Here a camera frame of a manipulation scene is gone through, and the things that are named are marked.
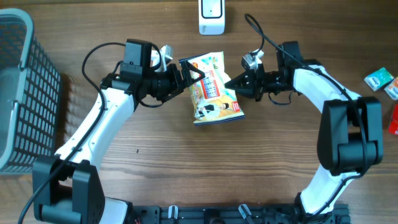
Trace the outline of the red snack bag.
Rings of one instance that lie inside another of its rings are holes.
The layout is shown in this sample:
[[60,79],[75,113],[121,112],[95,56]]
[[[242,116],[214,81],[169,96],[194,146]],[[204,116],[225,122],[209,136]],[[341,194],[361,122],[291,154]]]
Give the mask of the red snack bag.
[[392,114],[387,130],[393,135],[398,135],[398,104],[395,104],[392,109]]

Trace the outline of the orange tissue pack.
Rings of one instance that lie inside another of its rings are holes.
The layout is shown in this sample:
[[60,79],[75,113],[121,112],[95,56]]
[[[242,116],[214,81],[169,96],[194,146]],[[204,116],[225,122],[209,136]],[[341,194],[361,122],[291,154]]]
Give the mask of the orange tissue pack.
[[390,96],[392,100],[398,100],[398,78],[393,79],[385,88],[384,91]]

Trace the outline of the yellow wet wipes pack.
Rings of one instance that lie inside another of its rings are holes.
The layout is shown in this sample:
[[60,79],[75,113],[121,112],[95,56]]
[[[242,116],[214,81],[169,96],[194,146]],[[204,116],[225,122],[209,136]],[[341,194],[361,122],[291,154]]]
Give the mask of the yellow wet wipes pack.
[[235,91],[224,87],[231,80],[224,71],[224,52],[209,52],[179,62],[188,62],[205,74],[203,79],[189,87],[194,125],[224,123],[245,117]]

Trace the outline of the green packet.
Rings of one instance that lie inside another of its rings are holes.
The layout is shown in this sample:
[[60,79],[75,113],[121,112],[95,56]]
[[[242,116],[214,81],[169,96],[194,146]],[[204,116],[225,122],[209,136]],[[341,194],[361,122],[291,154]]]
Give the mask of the green packet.
[[364,78],[365,83],[373,90],[377,91],[384,85],[393,80],[393,76],[384,68],[371,73]]

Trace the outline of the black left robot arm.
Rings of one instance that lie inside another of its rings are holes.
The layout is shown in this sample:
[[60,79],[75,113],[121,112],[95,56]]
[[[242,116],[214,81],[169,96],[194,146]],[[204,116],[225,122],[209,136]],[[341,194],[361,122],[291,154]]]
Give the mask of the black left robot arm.
[[156,105],[204,79],[188,61],[172,63],[167,50],[137,39],[124,43],[124,58],[96,86],[96,103],[73,136],[50,159],[33,165],[33,195],[26,204],[48,223],[140,223],[131,202],[106,197],[98,170],[114,137],[147,96]]

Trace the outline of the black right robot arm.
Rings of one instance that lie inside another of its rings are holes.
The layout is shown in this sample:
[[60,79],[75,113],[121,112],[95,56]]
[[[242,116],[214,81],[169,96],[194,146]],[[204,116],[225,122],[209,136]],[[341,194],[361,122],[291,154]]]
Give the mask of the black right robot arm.
[[347,207],[335,206],[354,180],[382,161],[381,104],[362,97],[327,74],[317,60],[305,60],[296,41],[276,47],[276,71],[266,72],[259,55],[242,58],[244,73],[225,83],[227,89],[261,101],[263,94],[283,91],[306,96],[321,112],[317,140],[318,170],[292,205],[265,207],[265,221],[283,218],[289,223],[342,223]]

